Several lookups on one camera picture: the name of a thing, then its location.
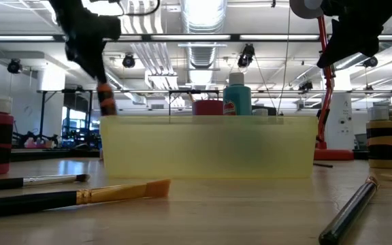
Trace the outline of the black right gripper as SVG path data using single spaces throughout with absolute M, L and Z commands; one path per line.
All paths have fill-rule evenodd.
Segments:
M 323 0 L 321 9 L 333 19 L 332 36 L 317 62 L 328 67 L 355 53 L 374 56 L 378 36 L 392 17 L 392 0 Z

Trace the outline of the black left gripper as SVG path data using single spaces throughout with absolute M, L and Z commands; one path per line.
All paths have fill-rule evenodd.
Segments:
M 68 58 L 77 58 L 83 70 L 100 84 L 107 83 L 102 50 L 107 39 L 117 40 L 121 34 L 120 19 L 104 16 L 84 7 L 82 0 L 48 0 L 58 26 L 65 34 Z

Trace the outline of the small orange paint bottle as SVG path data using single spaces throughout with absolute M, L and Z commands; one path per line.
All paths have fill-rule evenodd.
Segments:
M 98 84 L 97 97 L 102 116 L 117 115 L 114 93 L 109 84 Z

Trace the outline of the large teal paint bottle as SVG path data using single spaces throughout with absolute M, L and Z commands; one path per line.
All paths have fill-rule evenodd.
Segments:
M 223 90 L 223 114 L 230 116 L 251 116 L 251 89 L 244 83 L 244 74 L 229 74 L 229 83 Z

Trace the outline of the silver ferrule paintbrush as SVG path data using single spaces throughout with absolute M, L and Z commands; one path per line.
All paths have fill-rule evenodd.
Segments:
M 89 174 L 6 178 L 6 179 L 0 179 L 0 190 L 19 189 L 26 186 L 37 186 L 37 185 L 47 185 L 47 184 L 87 182 L 89 178 L 90 178 Z

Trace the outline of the small ochre paint bottle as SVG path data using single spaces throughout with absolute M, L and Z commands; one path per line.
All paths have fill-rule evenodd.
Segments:
M 371 168 L 392 169 L 392 121 L 387 106 L 367 110 L 367 157 Z

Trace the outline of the white pillar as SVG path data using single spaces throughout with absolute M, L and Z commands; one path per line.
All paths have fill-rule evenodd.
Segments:
M 335 72 L 330 112 L 326 124 L 326 142 L 329 149 L 352 150 L 354 148 L 352 122 L 352 90 L 350 73 L 346 70 Z

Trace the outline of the black rectangular screen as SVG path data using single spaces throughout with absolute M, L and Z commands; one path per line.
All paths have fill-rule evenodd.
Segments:
M 264 109 L 267 111 L 268 116 L 275 116 L 277 115 L 276 108 L 273 107 L 268 107 L 264 105 L 252 105 L 252 110 L 257 110 L 257 109 Z

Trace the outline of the red desk lamp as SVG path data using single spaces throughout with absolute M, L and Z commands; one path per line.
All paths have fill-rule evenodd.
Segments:
M 289 0 L 290 9 L 296 16 L 303 19 L 316 18 L 318 21 L 318 40 L 321 43 L 322 52 L 328 43 L 324 13 L 321 9 L 323 0 Z M 316 137 L 315 161 L 350 161 L 354 159 L 352 150 L 328 149 L 325 141 L 325 126 L 330 113 L 331 97 L 333 95 L 333 82 L 335 74 L 331 66 L 322 68 L 326 91 L 322 108 L 318 116 L 318 135 Z

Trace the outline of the magenta plastic cup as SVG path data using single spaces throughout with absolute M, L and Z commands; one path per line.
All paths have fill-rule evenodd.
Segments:
M 193 116 L 223 115 L 223 102 L 218 100 L 199 100 L 193 102 Z

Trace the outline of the flat orange bristle paintbrush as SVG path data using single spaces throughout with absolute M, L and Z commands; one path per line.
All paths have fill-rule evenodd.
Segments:
M 92 203 L 166 197 L 170 184 L 170 180 L 159 180 L 138 185 L 118 185 L 77 191 L 2 197 L 0 198 L 0 217 Z

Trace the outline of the yellow translucent plastic bin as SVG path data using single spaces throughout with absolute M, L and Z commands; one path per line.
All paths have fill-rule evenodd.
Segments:
M 307 178 L 313 116 L 104 116 L 105 170 L 115 178 Z

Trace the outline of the black neighbouring station frame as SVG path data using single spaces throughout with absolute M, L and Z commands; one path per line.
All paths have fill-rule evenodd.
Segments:
M 115 90 L 115 94 L 128 97 L 135 104 L 147 105 L 146 100 L 150 97 L 164 97 L 167 100 L 167 111 L 185 111 L 190 107 L 178 99 L 193 95 L 195 101 L 198 96 L 203 98 L 219 100 L 223 96 L 222 90 Z M 351 101 L 353 103 L 364 103 L 370 107 L 372 100 L 377 104 L 389 105 L 392 110 L 392 90 L 351 90 Z M 276 108 L 277 114 L 286 111 L 320 110 L 322 108 L 325 91 L 320 90 L 251 90 L 251 103 Z

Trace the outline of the silver ceiling air duct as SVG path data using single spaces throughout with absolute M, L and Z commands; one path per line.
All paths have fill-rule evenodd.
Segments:
M 223 30 L 227 0 L 180 0 L 185 33 L 213 34 Z M 195 69 L 209 69 L 214 64 L 216 43 L 190 43 L 186 49 L 189 63 Z

